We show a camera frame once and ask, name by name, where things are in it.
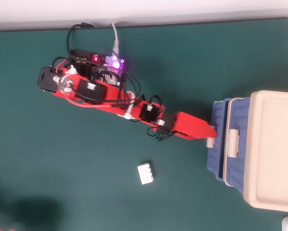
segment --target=purple led light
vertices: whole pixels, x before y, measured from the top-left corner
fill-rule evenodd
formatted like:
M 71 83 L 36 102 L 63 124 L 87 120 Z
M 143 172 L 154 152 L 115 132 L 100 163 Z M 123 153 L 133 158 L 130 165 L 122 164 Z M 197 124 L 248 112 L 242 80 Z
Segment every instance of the purple led light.
M 116 69 L 119 69 L 119 67 L 120 67 L 119 62 L 117 62 L 117 61 L 113 62 L 113 67 Z

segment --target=cable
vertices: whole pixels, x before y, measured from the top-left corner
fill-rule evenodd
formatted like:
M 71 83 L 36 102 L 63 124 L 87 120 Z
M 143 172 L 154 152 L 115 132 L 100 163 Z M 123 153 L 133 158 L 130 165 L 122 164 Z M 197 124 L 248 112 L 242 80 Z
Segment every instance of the cable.
M 111 107 L 110 104 L 107 104 L 107 105 L 85 105 L 85 104 L 77 103 L 77 102 L 71 100 L 66 94 L 64 94 L 64 96 L 65 96 L 65 99 L 66 99 L 68 102 L 70 102 L 70 103 L 72 103 L 73 105 L 78 106 L 78 107 L 85 107 L 85 108 Z
M 114 23 L 112 23 L 112 27 L 113 27 L 114 33 L 115 33 L 115 41 L 114 41 L 113 51 L 114 51 L 114 54 L 116 55 L 116 57 L 118 57 L 118 55 L 119 55 L 119 40 L 118 40 L 117 30 L 116 30 Z
M 65 59 L 64 61 L 62 61 L 60 64 L 58 64 L 56 66 L 56 72 L 58 73 L 58 70 L 61 68 L 62 65 L 64 65 L 66 62 L 68 61 L 68 59 Z
M 92 24 L 89 24 L 89 23 L 81 23 L 81 24 L 75 24 L 73 25 L 69 31 L 68 31 L 68 34 L 67 34 L 67 39 L 66 39 L 66 47 L 67 47 L 67 52 L 68 54 L 70 54 L 70 47 L 69 47 L 69 38 L 70 38 L 70 34 L 71 32 L 76 28 L 76 27 L 83 27 L 83 28 L 87 28 L 87 27 L 94 27 Z
M 163 141 L 163 140 L 165 140 L 165 139 L 167 139 L 167 138 L 169 138 L 169 137 L 172 137 L 172 136 L 175 135 L 175 133 L 176 133 L 176 131 L 173 131 L 173 132 L 170 132 L 170 131 L 169 131 L 169 135 L 167 135 L 167 134 L 164 134 L 164 133 L 161 133 L 161 132 L 157 131 L 157 132 L 155 132 L 154 134 L 151 135 L 151 134 L 149 133 L 149 131 L 150 131 L 151 129 L 153 129 L 153 128 L 157 128 L 157 127 L 150 127 L 150 128 L 148 128 L 148 129 L 147 129 L 147 135 L 149 135 L 149 136 L 151 136 L 151 137 L 155 137 L 155 139 L 157 139 L 158 142 L 159 142 L 159 141 Z
M 77 92 L 76 89 L 74 89 L 73 87 L 71 87 L 71 89 L 77 94 L 79 95 L 80 97 L 83 97 L 87 100 L 91 100 L 91 101 L 97 101 L 97 102 L 102 102 L 102 103 L 118 103 L 118 102 L 127 102 L 127 101 L 132 101 L 132 100 L 136 100 L 136 98 L 134 99 L 127 99 L 127 100 L 96 100 L 96 99 L 91 99 L 89 97 L 86 97 L 82 94 L 80 94 L 79 92 Z
M 69 47 L 69 37 L 70 37 L 70 34 L 71 34 L 71 32 L 76 28 L 76 27 L 81 27 L 81 24 L 75 24 L 75 25 L 73 25 L 70 29 L 69 29 L 69 31 L 68 31 L 68 34 L 67 34 L 67 39 L 66 39 L 66 46 L 67 46 L 67 52 L 68 52 L 68 54 L 70 54 L 70 47 Z
M 51 70 L 52 70 L 52 72 L 53 72 L 54 74 L 56 74 L 57 76 L 61 76 L 61 75 L 58 74 L 58 72 L 54 69 L 54 66 L 55 66 L 55 62 L 56 62 L 57 60 L 59 60 L 59 59 L 68 60 L 67 58 L 61 57 L 61 56 L 58 56 L 58 57 L 56 57 L 56 58 L 53 60 L 52 65 L 51 65 Z

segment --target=green table surface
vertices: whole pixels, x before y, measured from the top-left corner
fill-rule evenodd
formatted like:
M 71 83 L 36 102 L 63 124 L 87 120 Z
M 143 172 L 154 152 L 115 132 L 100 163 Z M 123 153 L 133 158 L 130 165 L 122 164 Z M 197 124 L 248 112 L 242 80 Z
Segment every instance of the green table surface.
M 67 55 L 67 30 L 0 32 L 0 228 L 17 231 L 280 231 L 286 213 L 252 208 L 206 168 L 205 140 L 157 142 L 147 126 L 41 91 L 40 68 Z M 147 97 L 209 119 L 212 104 L 288 90 L 288 18 L 118 28 Z M 113 46 L 111 28 L 71 47 Z M 150 160 L 155 180 L 141 185 Z

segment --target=white cable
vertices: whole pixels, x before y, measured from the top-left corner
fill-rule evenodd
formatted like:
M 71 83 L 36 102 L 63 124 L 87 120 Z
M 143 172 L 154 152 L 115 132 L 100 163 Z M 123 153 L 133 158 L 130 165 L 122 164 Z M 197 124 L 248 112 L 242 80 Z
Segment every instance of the white cable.
M 119 55 L 119 40 L 118 40 L 118 35 L 117 35 L 117 30 L 116 30 L 116 27 L 115 27 L 115 24 L 112 23 L 112 27 L 114 29 L 114 33 L 115 33 L 115 41 L 114 41 L 114 46 L 113 46 L 113 51 Z
M 117 114 L 118 116 L 120 117 L 123 117 L 125 119 L 135 119 L 132 117 L 131 115 L 131 111 L 132 111 L 132 108 L 133 108 L 133 104 L 135 102 L 135 94 L 131 91 L 127 91 L 127 94 L 131 94 L 131 100 L 130 100 L 130 105 L 128 106 L 128 110 L 126 111 L 126 113 L 124 115 L 120 115 L 120 114 Z

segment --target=beige lid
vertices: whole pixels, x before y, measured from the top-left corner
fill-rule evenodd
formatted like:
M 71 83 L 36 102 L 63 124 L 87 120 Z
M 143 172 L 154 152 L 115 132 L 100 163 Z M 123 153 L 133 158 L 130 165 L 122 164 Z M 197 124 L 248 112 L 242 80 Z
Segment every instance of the beige lid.
M 288 212 L 288 93 L 251 95 L 244 199 L 253 207 Z

